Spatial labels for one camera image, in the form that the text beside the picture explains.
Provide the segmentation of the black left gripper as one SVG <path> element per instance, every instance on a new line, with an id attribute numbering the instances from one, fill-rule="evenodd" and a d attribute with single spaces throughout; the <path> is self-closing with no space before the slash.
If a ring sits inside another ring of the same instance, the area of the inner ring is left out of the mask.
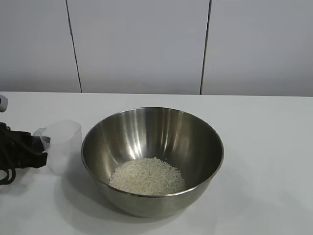
<path id="1" fill-rule="evenodd" d="M 0 168 L 15 169 L 14 161 L 11 158 L 13 142 L 24 150 L 31 150 L 39 155 L 22 153 L 17 161 L 17 168 L 40 168 L 47 163 L 47 153 L 40 137 L 32 136 L 29 132 L 11 131 L 12 140 L 7 137 L 10 128 L 3 122 L 0 123 Z"/>

